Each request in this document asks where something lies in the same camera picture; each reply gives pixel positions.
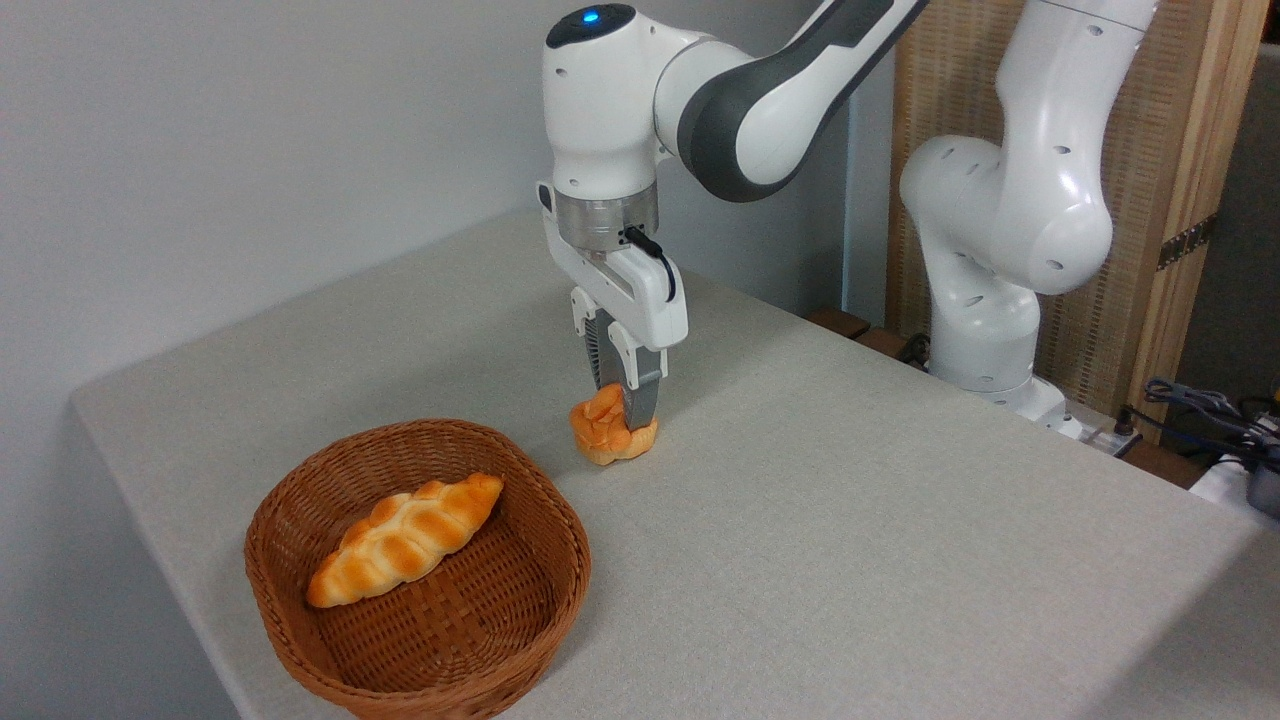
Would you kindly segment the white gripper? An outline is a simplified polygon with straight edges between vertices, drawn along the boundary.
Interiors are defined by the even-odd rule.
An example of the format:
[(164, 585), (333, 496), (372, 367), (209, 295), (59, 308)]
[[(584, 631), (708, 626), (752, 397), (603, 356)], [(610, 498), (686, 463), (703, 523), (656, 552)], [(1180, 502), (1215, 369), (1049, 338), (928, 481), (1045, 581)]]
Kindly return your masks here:
[(680, 343), (689, 332), (678, 268), (625, 234), (634, 229), (650, 236), (657, 229), (657, 186), (622, 199), (585, 200), (540, 182), (538, 197), (550, 255), (577, 286), (571, 292), (571, 310), (593, 382), (598, 389), (605, 383), (604, 331), (607, 384), (622, 389), (625, 425), (649, 427), (666, 377), (663, 348)]

